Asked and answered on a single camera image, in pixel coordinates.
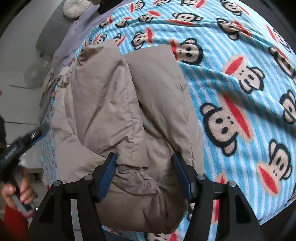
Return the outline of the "grey quilted headboard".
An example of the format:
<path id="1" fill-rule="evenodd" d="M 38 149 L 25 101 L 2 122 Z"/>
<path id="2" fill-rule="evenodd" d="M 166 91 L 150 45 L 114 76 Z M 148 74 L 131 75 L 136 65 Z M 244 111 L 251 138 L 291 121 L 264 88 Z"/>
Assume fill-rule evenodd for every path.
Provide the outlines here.
<path id="1" fill-rule="evenodd" d="M 53 57 L 55 51 L 66 36 L 71 24 L 76 20 L 64 15 L 64 3 L 65 1 L 62 1 L 58 5 L 39 35 L 36 43 L 36 50 L 39 52 L 40 58 L 43 58 L 44 56 Z"/>

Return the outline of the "round white cushion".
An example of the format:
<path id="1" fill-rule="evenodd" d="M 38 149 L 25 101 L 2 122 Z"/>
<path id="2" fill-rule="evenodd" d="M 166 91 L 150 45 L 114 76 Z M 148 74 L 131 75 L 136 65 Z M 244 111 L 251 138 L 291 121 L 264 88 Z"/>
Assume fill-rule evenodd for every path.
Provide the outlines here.
<path id="1" fill-rule="evenodd" d="M 71 19 L 81 16 L 91 5 L 87 0 L 66 0 L 63 5 L 63 14 Z"/>

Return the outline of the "beige quilted down jacket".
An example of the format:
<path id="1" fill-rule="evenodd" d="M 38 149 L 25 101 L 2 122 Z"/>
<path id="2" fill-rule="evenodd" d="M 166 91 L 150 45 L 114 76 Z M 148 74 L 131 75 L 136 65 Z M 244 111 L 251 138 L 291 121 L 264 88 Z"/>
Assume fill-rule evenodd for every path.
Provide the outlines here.
<path id="1" fill-rule="evenodd" d="M 57 91 L 52 117 L 58 177 L 81 179 L 117 154 L 96 209 L 109 228 L 172 233 L 187 211 L 173 154 L 204 172 L 203 132 L 169 45 L 122 54 L 114 40 L 81 51 Z"/>

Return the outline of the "black folded garment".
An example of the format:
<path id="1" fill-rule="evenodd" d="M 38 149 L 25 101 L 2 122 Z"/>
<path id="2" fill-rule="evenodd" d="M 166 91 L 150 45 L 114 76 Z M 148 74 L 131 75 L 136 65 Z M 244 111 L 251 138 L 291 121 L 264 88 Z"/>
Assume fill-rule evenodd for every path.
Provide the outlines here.
<path id="1" fill-rule="evenodd" d="M 109 11 L 110 9 L 117 6 L 121 2 L 122 2 L 122 0 L 102 0 L 99 3 L 99 8 L 97 9 L 97 12 L 102 15 L 102 14 L 106 13 L 107 11 Z"/>

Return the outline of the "white electric fan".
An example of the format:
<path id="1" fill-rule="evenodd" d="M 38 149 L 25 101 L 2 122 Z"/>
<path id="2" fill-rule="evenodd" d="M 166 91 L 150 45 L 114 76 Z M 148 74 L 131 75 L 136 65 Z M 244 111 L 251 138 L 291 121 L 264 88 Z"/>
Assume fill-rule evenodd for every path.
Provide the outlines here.
<path id="1" fill-rule="evenodd" d="M 24 82 L 27 88 L 36 89 L 43 85 L 43 82 L 50 70 L 48 62 L 34 63 L 24 73 Z"/>

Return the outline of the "blue monkey print blanket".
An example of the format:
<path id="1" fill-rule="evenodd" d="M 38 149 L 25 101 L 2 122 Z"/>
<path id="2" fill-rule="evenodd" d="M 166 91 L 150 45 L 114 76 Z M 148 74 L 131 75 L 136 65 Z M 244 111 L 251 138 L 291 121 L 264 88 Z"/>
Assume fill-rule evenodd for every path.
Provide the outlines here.
<path id="1" fill-rule="evenodd" d="M 273 15 L 241 1 L 130 1 L 74 53 L 115 39 L 168 44 L 204 132 L 206 175 L 236 181 L 267 240 L 295 240 L 295 52 Z"/>

